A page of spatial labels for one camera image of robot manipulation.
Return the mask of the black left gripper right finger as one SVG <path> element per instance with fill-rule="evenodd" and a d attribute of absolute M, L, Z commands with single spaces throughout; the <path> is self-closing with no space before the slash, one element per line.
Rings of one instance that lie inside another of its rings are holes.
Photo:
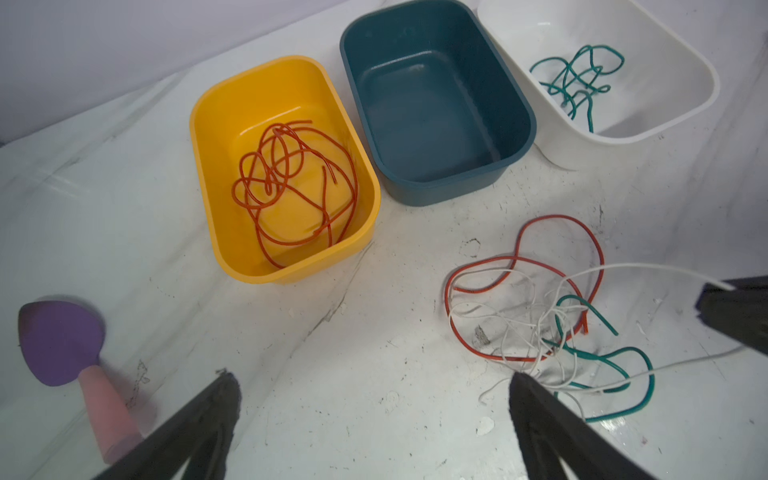
<path fill-rule="evenodd" d="M 564 465 L 578 479 L 652 478 L 527 374 L 511 377 L 509 412 L 530 479 L 565 479 Z"/>

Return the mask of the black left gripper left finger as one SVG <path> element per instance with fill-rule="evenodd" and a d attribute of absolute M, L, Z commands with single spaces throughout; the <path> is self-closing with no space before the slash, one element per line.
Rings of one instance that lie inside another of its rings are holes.
<path fill-rule="evenodd" d="M 223 371 L 99 479 L 222 479 L 239 419 L 238 380 Z"/>

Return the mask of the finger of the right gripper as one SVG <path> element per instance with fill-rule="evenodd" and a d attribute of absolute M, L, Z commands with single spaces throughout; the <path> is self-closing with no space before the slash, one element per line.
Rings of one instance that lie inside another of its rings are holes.
<path fill-rule="evenodd" d="M 727 280 L 733 290 L 707 283 L 695 308 L 709 328 L 767 355 L 767 277 Z"/>

